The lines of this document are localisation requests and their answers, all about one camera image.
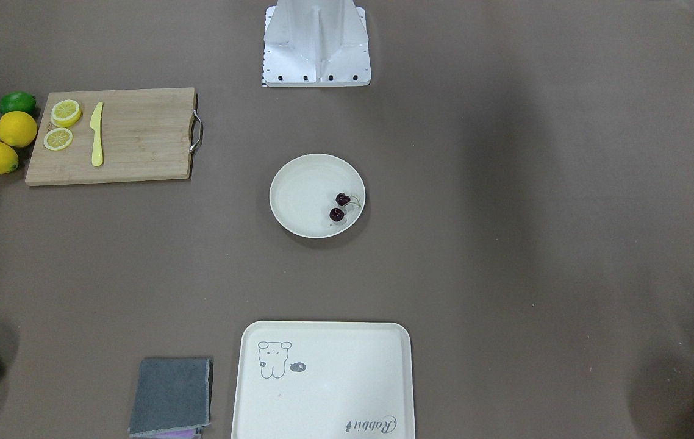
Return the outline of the lemon slice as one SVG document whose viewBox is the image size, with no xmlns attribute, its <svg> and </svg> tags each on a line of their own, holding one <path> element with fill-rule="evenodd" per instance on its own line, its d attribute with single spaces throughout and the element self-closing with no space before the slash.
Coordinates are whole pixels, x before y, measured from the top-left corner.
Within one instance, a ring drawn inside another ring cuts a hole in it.
<svg viewBox="0 0 694 439">
<path fill-rule="evenodd" d="M 58 152 L 69 147 L 74 141 L 74 134 L 69 128 L 56 127 L 43 137 L 43 147 L 51 152 Z"/>
<path fill-rule="evenodd" d="M 55 127 L 69 128 L 75 125 L 82 116 L 82 106 L 73 99 L 55 103 L 51 109 L 51 123 Z"/>
</svg>

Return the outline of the cream round plate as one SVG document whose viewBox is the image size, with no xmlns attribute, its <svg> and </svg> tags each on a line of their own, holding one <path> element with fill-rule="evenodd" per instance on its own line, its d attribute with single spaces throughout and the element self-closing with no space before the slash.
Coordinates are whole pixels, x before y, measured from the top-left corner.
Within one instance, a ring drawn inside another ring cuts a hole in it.
<svg viewBox="0 0 694 439">
<path fill-rule="evenodd" d="M 335 201 L 338 193 L 358 197 L 363 206 L 339 207 Z M 363 178 L 349 162 L 328 154 L 307 154 L 278 170 L 271 183 L 269 204 L 277 222 L 288 232 L 322 239 L 352 227 L 366 207 L 367 193 Z M 335 207 L 345 212 L 341 222 L 329 217 Z"/>
</svg>

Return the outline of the cream rabbit tray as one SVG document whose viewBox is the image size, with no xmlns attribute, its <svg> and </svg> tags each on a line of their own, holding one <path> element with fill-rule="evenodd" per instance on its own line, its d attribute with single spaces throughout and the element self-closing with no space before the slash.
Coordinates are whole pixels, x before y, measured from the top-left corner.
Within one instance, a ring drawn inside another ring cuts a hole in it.
<svg viewBox="0 0 694 439">
<path fill-rule="evenodd" d="M 408 331 L 398 323 L 250 324 L 232 437 L 416 437 Z"/>
</svg>

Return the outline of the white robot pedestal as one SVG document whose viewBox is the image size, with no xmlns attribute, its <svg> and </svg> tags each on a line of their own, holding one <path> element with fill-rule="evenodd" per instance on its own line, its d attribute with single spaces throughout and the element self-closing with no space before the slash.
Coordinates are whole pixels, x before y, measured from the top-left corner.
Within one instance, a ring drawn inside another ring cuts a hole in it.
<svg viewBox="0 0 694 439">
<path fill-rule="evenodd" d="M 262 84 L 370 84 L 367 14 L 353 1 L 278 1 L 265 11 Z"/>
</svg>

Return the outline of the bamboo cutting board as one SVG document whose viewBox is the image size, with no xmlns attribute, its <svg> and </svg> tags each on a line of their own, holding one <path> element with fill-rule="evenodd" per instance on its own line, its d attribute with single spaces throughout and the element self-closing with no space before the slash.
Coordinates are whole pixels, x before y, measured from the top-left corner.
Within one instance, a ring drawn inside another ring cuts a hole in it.
<svg viewBox="0 0 694 439">
<path fill-rule="evenodd" d="M 43 137 L 54 129 L 52 106 L 65 99 L 76 100 L 82 116 L 71 127 L 72 144 L 51 152 L 43 147 Z M 93 167 L 90 118 L 97 102 L 104 103 L 104 164 Z M 194 87 L 51 92 L 24 181 L 46 186 L 188 179 L 203 132 L 197 102 Z"/>
</svg>

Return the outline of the grey folded cloth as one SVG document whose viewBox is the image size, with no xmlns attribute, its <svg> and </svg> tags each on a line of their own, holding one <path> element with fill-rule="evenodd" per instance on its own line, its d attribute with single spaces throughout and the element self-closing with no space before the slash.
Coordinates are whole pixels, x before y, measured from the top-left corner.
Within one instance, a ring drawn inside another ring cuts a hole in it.
<svg viewBox="0 0 694 439">
<path fill-rule="evenodd" d="M 200 438 L 210 423 L 207 357 L 143 359 L 138 367 L 130 438 Z"/>
</svg>

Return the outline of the yellow plastic knife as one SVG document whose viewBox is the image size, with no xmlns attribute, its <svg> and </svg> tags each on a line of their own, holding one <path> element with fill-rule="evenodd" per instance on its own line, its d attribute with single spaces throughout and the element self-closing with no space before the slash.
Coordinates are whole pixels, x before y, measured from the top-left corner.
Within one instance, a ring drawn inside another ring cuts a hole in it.
<svg viewBox="0 0 694 439">
<path fill-rule="evenodd" d="M 102 148 L 102 112 L 104 103 L 97 102 L 90 118 L 90 128 L 93 130 L 91 143 L 91 165 L 100 167 L 104 164 L 104 148 Z"/>
</svg>

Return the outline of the yellow lemon near board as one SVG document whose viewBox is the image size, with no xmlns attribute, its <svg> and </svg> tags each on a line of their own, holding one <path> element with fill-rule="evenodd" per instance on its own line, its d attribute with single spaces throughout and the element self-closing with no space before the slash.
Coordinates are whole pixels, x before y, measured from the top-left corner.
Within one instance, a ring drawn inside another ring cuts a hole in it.
<svg viewBox="0 0 694 439">
<path fill-rule="evenodd" d="M 11 111 L 0 119 L 0 140 L 14 148 L 24 148 L 37 138 L 38 125 L 27 112 Z"/>
</svg>

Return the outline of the green lime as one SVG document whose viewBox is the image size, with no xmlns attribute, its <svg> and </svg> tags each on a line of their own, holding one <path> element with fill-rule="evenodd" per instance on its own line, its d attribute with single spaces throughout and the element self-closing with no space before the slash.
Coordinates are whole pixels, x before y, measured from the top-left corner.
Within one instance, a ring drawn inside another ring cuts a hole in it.
<svg viewBox="0 0 694 439">
<path fill-rule="evenodd" d="M 0 114 L 26 112 L 31 115 L 36 108 L 37 98 L 25 91 L 14 91 L 0 99 Z"/>
</svg>

